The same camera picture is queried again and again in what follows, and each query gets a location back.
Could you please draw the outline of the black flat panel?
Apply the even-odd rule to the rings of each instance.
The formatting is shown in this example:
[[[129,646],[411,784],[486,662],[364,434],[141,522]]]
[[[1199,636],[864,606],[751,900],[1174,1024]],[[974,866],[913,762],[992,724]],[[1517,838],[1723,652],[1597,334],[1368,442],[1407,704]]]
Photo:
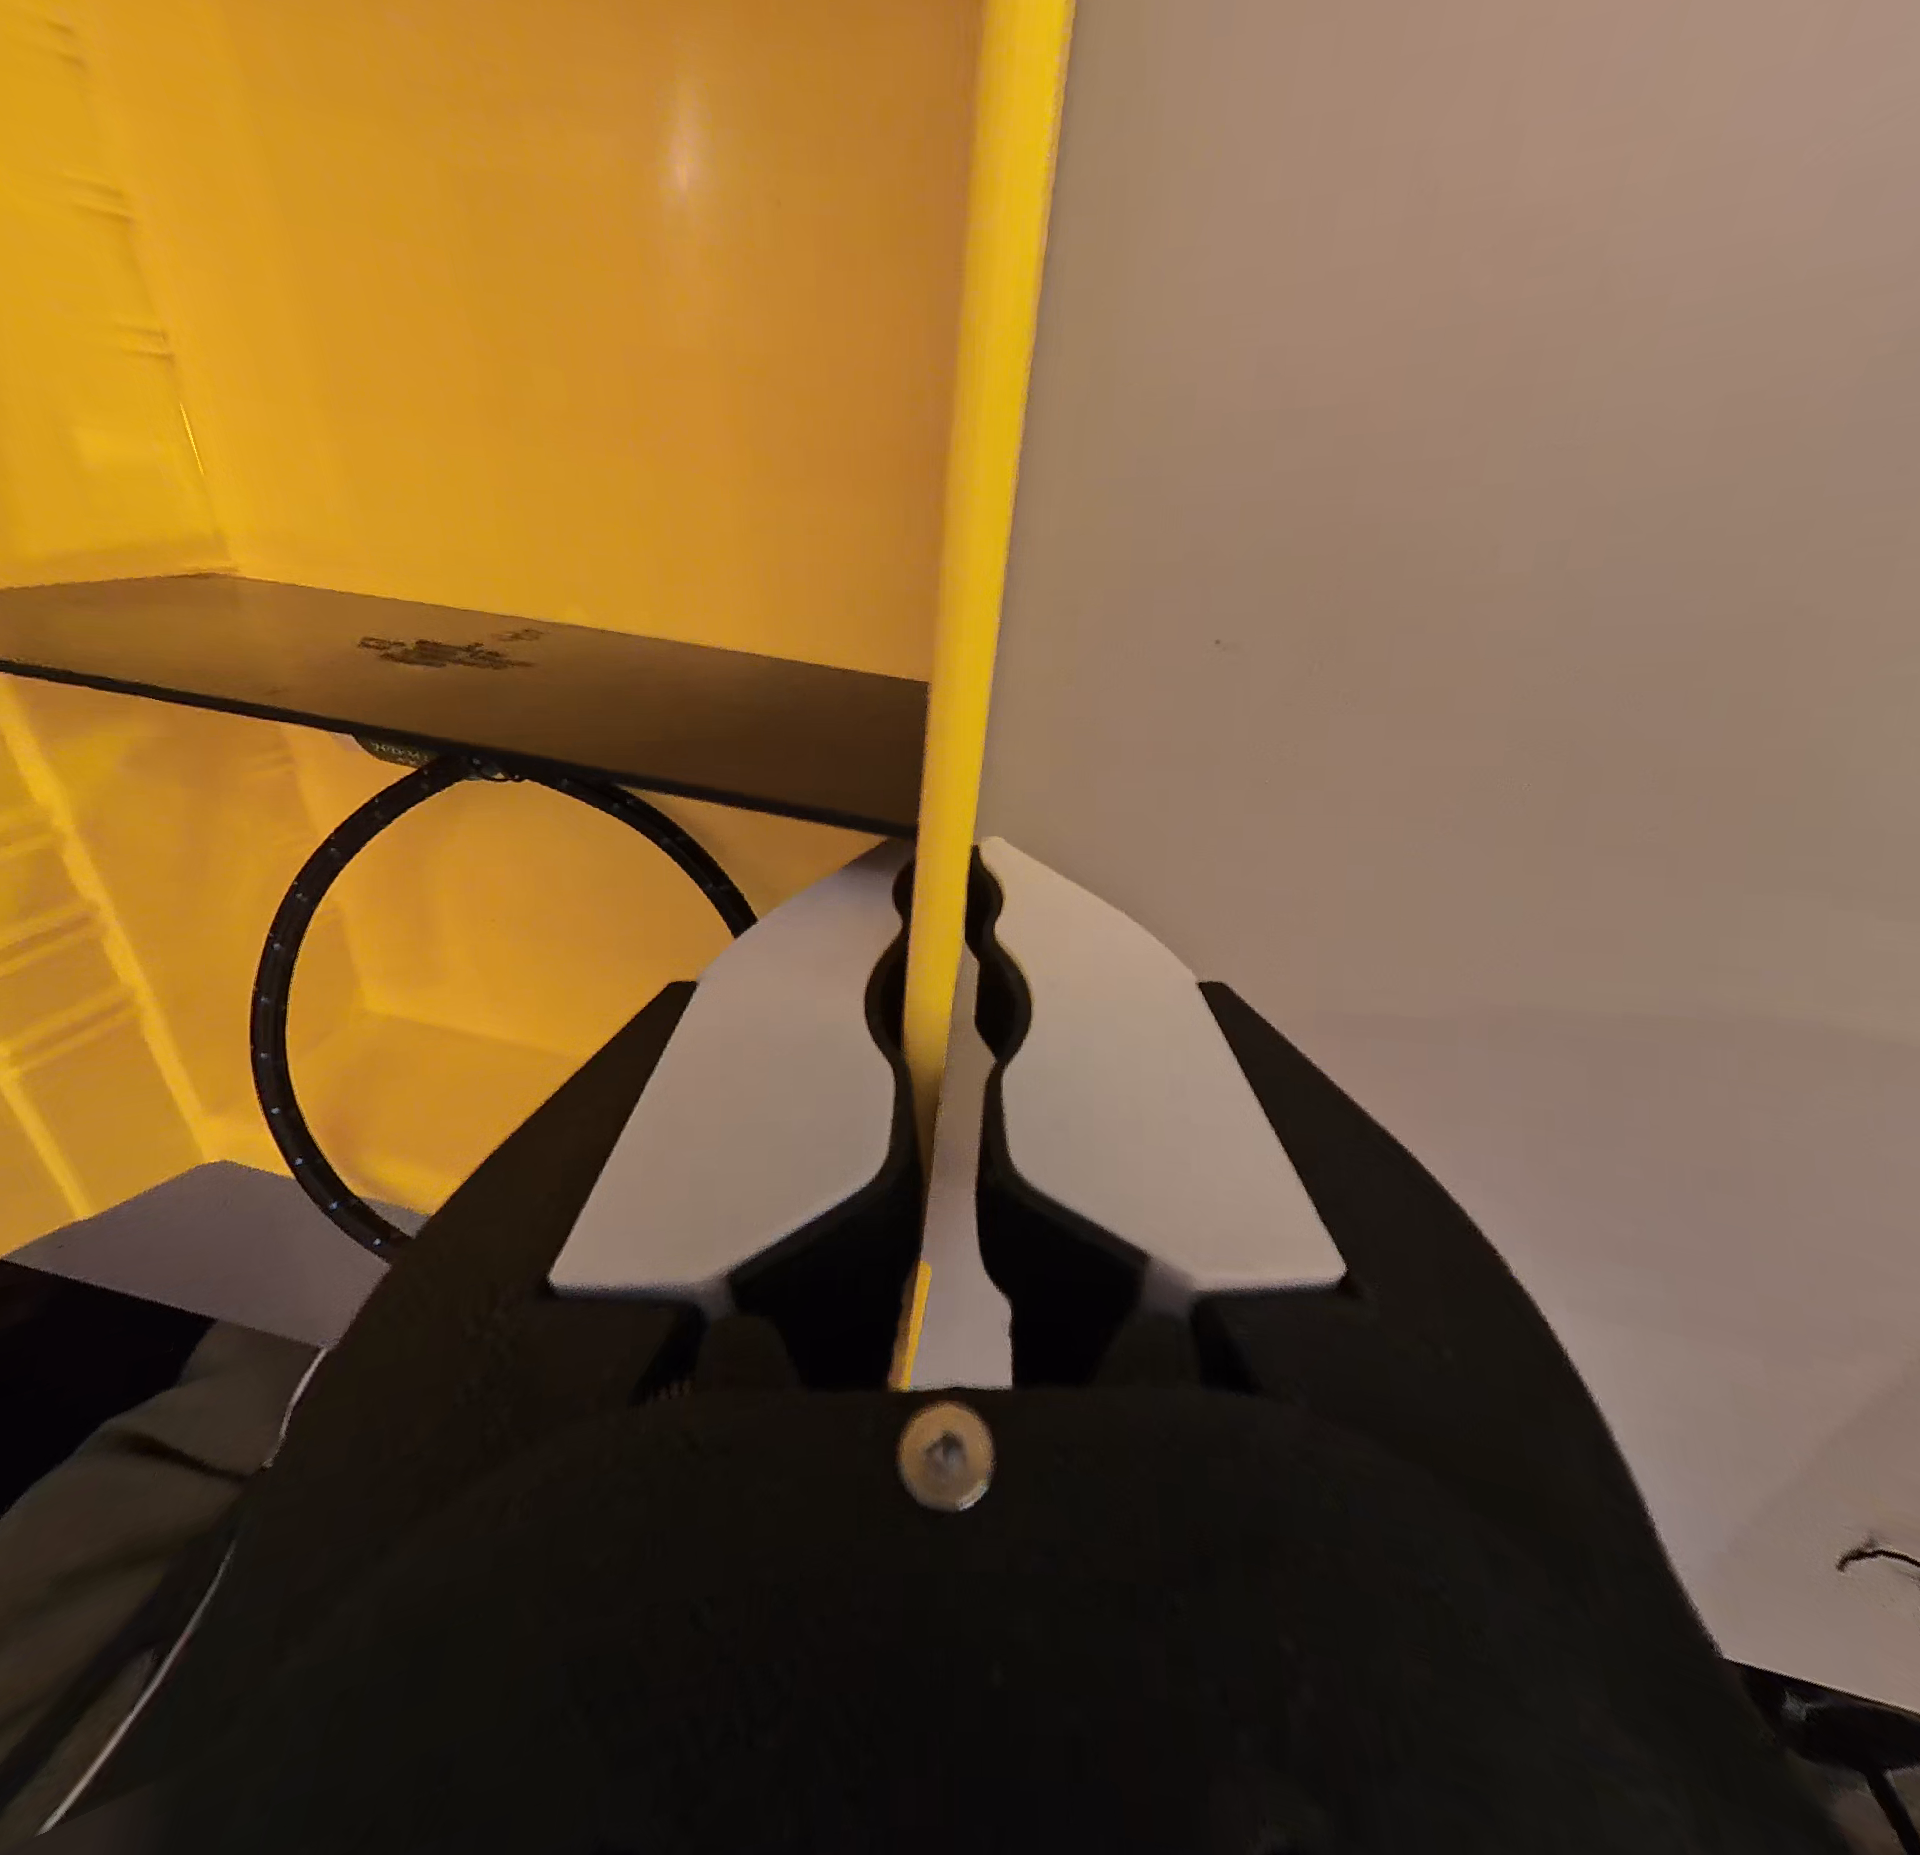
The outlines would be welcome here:
[[[3,596],[9,676],[550,764],[856,834],[919,820],[923,682],[227,572]]]

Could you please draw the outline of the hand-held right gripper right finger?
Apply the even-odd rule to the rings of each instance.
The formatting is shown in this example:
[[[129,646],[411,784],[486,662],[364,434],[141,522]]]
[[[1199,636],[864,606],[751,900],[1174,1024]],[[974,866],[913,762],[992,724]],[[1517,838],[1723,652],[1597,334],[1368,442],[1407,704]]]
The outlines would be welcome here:
[[[995,1050],[977,1216],[1014,1312],[1334,1290],[1343,1254],[1197,974],[1011,842],[977,852]]]

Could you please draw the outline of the yellow cable bin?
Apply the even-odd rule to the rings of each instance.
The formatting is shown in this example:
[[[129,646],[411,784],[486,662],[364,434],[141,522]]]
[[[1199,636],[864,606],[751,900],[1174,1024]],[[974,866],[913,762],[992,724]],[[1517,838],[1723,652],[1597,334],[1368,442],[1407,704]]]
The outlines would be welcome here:
[[[1013,520],[1077,0],[5,0],[5,590],[227,572],[923,682],[909,838],[608,782],[759,920],[909,846],[868,988],[917,1174],[913,898]],[[251,1004],[314,848],[435,752],[5,674],[5,1254],[296,1188]],[[294,1082],[413,1236],[734,942],[647,840],[460,786],[303,946]]]

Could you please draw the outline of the black hdmi cable green plug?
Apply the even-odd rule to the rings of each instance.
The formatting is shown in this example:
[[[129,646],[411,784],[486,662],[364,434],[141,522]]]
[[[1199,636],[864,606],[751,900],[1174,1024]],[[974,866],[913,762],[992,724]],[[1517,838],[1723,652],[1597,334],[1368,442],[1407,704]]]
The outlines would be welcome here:
[[[305,860],[262,940],[252,980],[251,1068],[257,1106],[296,1188],[335,1230],[382,1262],[408,1252],[414,1236],[349,1188],[305,1114],[291,1052],[294,980],[301,950],[346,868],[405,816],[479,782],[531,784],[619,822],[678,868],[732,938],[751,932],[759,920],[742,888],[672,816],[625,788],[558,764],[435,754],[350,812]]]

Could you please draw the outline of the person's dark clothing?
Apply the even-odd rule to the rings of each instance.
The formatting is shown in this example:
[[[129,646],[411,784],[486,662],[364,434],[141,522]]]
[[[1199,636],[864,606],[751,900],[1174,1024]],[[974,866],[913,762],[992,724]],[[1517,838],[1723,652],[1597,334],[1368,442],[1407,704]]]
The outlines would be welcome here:
[[[80,1797],[175,1671],[326,1348],[215,1322],[3,1521],[3,1847]]]

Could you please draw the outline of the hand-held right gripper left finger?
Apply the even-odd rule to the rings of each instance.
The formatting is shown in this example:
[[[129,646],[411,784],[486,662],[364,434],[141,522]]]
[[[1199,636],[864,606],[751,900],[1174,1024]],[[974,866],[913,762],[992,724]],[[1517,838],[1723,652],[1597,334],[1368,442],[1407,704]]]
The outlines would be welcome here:
[[[772,908],[697,980],[548,1286],[732,1308],[732,1278],[868,1188],[899,1086],[868,988],[900,936],[909,846]]]

